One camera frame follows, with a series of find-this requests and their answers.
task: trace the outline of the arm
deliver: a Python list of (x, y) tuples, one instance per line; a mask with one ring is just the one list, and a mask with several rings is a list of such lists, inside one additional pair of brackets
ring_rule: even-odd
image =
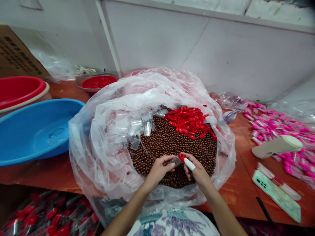
[[(202, 164), (193, 155), (184, 152), (182, 153), (196, 166), (196, 168), (192, 171), (192, 175), (195, 178), (200, 190), (206, 196), (221, 235), (247, 235), (219, 192), (214, 187)], [(188, 179), (191, 180), (191, 172), (186, 165), (184, 165), (184, 169)]]
[(144, 183), (133, 195), (122, 211), (119, 212), (110, 225), (104, 230), (101, 236), (121, 236), (129, 233), (150, 192), (158, 185), (168, 171), (174, 171), (173, 168), (175, 163), (163, 166), (164, 162), (171, 160), (174, 157), (175, 156), (162, 156), (155, 160)]

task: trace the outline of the blue plastic basin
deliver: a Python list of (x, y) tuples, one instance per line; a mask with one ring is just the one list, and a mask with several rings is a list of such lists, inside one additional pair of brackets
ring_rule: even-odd
[(49, 158), (68, 151), (68, 122), (84, 105), (75, 99), (54, 99), (2, 117), (0, 166)]

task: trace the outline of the smartphone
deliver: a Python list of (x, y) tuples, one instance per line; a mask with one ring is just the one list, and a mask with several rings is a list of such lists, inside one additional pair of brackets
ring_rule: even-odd
[(301, 207), (296, 201), (290, 198), (289, 195), (287, 195), (259, 170), (255, 170), (252, 180), (294, 221), (301, 223)]

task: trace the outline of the plastic bag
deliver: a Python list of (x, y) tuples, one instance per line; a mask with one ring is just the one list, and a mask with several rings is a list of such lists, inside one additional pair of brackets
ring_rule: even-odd
[(60, 83), (61, 81), (75, 80), (77, 76), (75, 71), (79, 69), (79, 66), (73, 65), (63, 57), (48, 55), (35, 49), (30, 49), (30, 51), (51, 75), (46, 78), (47, 81)]
[[(211, 124), (220, 142), (212, 176), (217, 189), (222, 187), (235, 168), (235, 136), (219, 118), (222, 116), (221, 107), (209, 96), (198, 77), (168, 68), (133, 72), (101, 89), (69, 122), (69, 152), (75, 178), (104, 226), (144, 181), (133, 168), (124, 144), (116, 142), (109, 130), (122, 128), (126, 119), (130, 124), (161, 104), (171, 109), (184, 104), (210, 114), (205, 123)], [(119, 120), (119, 127), (116, 124), (117, 111), (127, 114)], [(182, 189), (159, 185), (149, 195), (142, 212), (200, 205), (205, 201), (196, 184)]]
[(315, 99), (296, 100), (287, 102), (280, 100), (268, 103), (268, 107), (286, 114), (287, 117), (304, 123), (307, 127), (315, 130)]
[(244, 112), (248, 105), (248, 101), (242, 99), (232, 92), (223, 92), (220, 94), (211, 93), (211, 97), (224, 109), (235, 109), (238, 112)]

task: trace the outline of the orange table surface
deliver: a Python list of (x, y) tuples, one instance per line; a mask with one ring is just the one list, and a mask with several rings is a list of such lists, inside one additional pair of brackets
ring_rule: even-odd
[[(87, 102), (89, 96), (77, 88), (73, 82), (50, 84), (50, 93), (55, 98), (73, 98)], [(276, 205), (251, 180), (258, 162), (271, 170), (296, 191), (303, 193), (302, 200), (298, 201), (302, 212), (302, 226), (315, 226), (315, 192), (306, 183), (287, 175), (282, 163), (272, 158), (264, 160), (255, 157), (251, 148), (256, 146), (250, 140), (251, 125), (242, 114), (238, 114), (235, 122), (230, 124), (236, 137), (236, 167), (231, 177), (219, 190), (231, 211), (237, 217), (267, 220), (256, 198), (260, 198), (273, 222), (297, 225), (280, 207)], [(69, 154), (33, 161), (26, 164), (1, 167), (0, 183), (20, 184), (33, 187), (42, 187), (59, 191), (82, 193), (77, 185)], [(211, 212), (207, 203), (195, 206), (200, 211)]]

